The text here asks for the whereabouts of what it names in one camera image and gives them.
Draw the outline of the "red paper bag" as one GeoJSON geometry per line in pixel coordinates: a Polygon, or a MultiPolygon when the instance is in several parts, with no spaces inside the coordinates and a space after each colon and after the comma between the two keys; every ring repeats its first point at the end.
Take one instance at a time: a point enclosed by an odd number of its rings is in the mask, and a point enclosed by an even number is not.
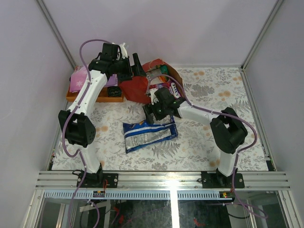
{"type": "MultiPolygon", "coordinates": [[[[157,65],[166,65],[169,71],[169,76],[172,76],[180,85],[182,85],[182,78],[178,72],[164,62],[162,59],[155,59],[142,65],[145,72],[155,68],[157,65]]],[[[125,98],[129,101],[149,104],[151,98],[146,94],[148,88],[148,79],[144,76],[134,76],[132,80],[123,81],[119,84],[125,98]]]]}

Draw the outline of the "blue Doritos chip bag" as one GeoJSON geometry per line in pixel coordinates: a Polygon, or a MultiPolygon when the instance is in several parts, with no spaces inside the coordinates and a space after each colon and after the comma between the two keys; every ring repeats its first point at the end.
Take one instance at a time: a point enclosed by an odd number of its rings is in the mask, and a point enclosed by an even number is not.
{"type": "Polygon", "coordinates": [[[178,130],[173,116],[167,116],[157,123],[146,120],[139,123],[123,123],[125,152],[131,153],[146,146],[174,139],[178,130]]]}

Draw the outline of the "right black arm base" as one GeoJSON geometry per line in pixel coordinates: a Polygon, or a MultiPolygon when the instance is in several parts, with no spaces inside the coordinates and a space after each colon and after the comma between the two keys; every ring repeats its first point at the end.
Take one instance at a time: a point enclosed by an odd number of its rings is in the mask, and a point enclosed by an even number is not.
{"type": "Polygon", "coordinates": [[[232,175],[226,177],[218,170],[216,171],[202,171],[201,172],[201,182],[203,188],[206,189],[219,189],[219,188],[232,188],[232,182],[236,189],[244,189],[245,184],[243,180],[243,175],[238,173],[238,170],[234,172],[234,180],[232,180],[232,175]]]}

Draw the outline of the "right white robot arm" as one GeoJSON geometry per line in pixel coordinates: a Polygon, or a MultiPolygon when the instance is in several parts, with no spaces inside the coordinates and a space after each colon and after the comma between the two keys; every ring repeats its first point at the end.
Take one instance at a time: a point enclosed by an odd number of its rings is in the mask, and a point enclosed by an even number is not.
{"type": "Polygon", "coordinates": [[[190,104],[184,97],[174,97],[165,87],[158,89],[154,95],[156,101],[143,106],[147,122],[152,124],[169,115],[210,126],[220,151],[217,183],[224,188],[232,184],[237,148],[244,143],[248,134],[236,112],[229,107],[221,112],[208,111],[190,104]]]}

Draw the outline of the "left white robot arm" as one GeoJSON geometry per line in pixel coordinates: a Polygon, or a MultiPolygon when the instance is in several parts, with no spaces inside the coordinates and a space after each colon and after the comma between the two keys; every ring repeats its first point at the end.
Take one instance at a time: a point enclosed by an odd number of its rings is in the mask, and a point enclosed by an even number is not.
{"type": "Polygon", "coordinates": [[[125,43],[118,45],[104,41],[97,57],[89,64],[83,64],[87,76],[76,99],[67,110],[58,114],[63,151],[70,158],[80,156],[85,172],[90,173],[87,181],[96,188],[103,184],[104,176],[98,172],[101,164],[91,146],[96,135],[91,113],[98,95],[112,75],[117,75],[120,81],[146,76],[136,53],[133,61],[131,65],[125,43]]]}

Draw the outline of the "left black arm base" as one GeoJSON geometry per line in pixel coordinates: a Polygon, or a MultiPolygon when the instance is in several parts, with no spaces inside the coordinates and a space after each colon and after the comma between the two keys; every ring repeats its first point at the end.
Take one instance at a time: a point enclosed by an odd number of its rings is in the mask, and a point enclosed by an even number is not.
{"type": "Polygon", "coordinates": [[[117,188],[118,185],[118,173],[104,173],[102,170],[98,170],[97,173],[86,173],[82,183],[81,180],[84,176],[84,171],[75,170],[73,175],[77,176],[77,186],[81,188],[117,188]]]}

